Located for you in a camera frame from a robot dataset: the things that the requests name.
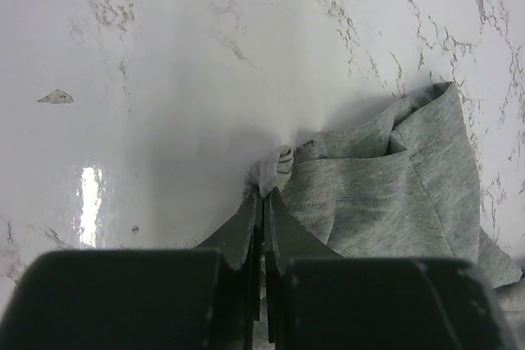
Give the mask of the grey t shirt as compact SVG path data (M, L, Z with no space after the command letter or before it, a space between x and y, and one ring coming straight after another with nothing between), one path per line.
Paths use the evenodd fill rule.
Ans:
M481 226L481 186L452 82L393 102L256 163L247 182L343 257L456 257L477 264L524 344L524 277Z

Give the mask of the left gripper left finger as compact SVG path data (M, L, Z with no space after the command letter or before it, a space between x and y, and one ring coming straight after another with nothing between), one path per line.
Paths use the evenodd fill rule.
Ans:
M220 253L210 312L210 349L251 349L260 319L263 204L250 192L237 212L198 247Z

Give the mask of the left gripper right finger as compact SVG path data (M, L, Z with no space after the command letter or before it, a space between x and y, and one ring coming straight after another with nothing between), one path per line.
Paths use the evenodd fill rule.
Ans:
M263 203L268 338L276 349L298 349L303 323L312 315L307 297L321 288L310 276L323 262L342 256L291 215L278 189Z

